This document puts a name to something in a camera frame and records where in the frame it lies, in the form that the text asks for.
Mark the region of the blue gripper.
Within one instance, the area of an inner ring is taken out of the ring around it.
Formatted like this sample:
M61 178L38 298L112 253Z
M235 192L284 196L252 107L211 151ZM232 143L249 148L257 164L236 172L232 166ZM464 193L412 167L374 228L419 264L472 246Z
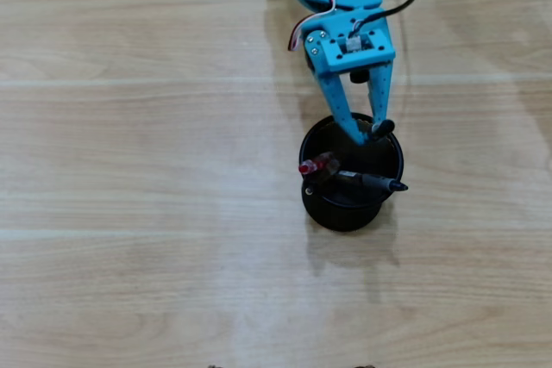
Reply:
M334 121L359 146L367 142L367 134L361 132L351 114L338 72L373 66L368 71L368 97L373 122L381 124L387 117L392 61L396 56L385 19L360 25L366 12L361 9L332 15L324 21L326 34L315 30L304 40L311 72Z

